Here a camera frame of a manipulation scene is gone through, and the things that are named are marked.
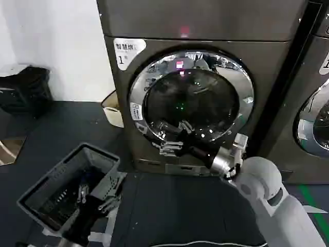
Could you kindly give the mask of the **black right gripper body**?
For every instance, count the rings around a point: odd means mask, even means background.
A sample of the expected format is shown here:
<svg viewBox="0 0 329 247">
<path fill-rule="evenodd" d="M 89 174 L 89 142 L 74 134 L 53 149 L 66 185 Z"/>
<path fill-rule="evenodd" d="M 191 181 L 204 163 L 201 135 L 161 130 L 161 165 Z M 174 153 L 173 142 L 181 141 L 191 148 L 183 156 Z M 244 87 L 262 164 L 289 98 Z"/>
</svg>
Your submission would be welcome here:
<svg viewBox="0 0 329 247">
<path fill-rule="evenodd" d="M 186 130 L 182 130 L 177 136 L 177 141 L 183 143 L 181 149 L 176 151 L 177 156 L 189 154 L 202 161 L 207 168 L 212 166 L 219 151 L 218 147 L 215 149 L 210 144 L 204 144 L 195 136 L 194 131 L 189 134 Z"/>
</svg>

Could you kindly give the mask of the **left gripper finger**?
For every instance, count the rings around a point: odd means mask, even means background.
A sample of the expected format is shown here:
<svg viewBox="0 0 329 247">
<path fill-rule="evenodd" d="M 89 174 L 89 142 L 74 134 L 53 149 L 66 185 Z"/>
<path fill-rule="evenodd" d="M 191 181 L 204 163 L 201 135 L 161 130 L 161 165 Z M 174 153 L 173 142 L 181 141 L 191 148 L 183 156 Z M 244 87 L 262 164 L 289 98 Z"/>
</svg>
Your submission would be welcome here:
<svg viewBox="0 0 329 247">
<path fill-rule="evenodd" d="M 77 203 L 86 203 L 86 196 L 89 193 L 89 186 L 87 184 L 83 184 L 79 186 L 78 189 L 78 197 L 77 197 Z"/>
<path fill-rule="evenodd" d="M 107 201 L 98 206 L 98 211 L 101 213 L 109 212 L 120 204 L 120 200 L 121 197 L 110 197 Z"/>
</svg>

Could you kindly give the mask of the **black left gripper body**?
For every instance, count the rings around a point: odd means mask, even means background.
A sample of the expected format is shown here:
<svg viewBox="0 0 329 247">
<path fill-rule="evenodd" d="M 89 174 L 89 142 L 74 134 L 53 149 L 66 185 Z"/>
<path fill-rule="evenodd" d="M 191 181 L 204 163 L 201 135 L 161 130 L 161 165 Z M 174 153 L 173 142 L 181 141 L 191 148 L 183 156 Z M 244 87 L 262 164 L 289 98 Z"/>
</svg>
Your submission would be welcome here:
<svg viewBox="0 0 329 247">
<path fill-rule="evenodd" d="M 104 201 L 96 197 L 87 196 L 86 202 L 79 205 L 76 220 L 69 230 L 63 233 L 63 237 L 69 241 L 87 241 L 95 222 L 104 216 L 104 213 L 98 210 L 98 207 L 103 203 Z"/>
</svg>

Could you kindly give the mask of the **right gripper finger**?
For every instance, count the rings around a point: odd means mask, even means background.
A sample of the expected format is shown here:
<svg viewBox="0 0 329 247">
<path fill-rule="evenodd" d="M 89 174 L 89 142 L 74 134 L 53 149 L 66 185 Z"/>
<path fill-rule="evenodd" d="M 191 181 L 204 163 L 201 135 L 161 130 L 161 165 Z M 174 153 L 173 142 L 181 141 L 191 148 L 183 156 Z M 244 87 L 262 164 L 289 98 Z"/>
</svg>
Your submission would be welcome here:
<svg viewBox="0 0 329 247">
<path fill-rule="evenodd" d="M 181 130 L 186 131 L 187 133 L 192 133 L 193 132 L 193 127 L 186 120 L 180 121 L 179 125 L 178 125 L 178 128 L 181 129 Z"/>
<path fill-rule="evenodd" d="M 180 151 L 183 145 L 183 142 L 163 142 L 160 145 L 159 154 L 163 156 L 175 156 L 176 152 Z"/>
</svg>

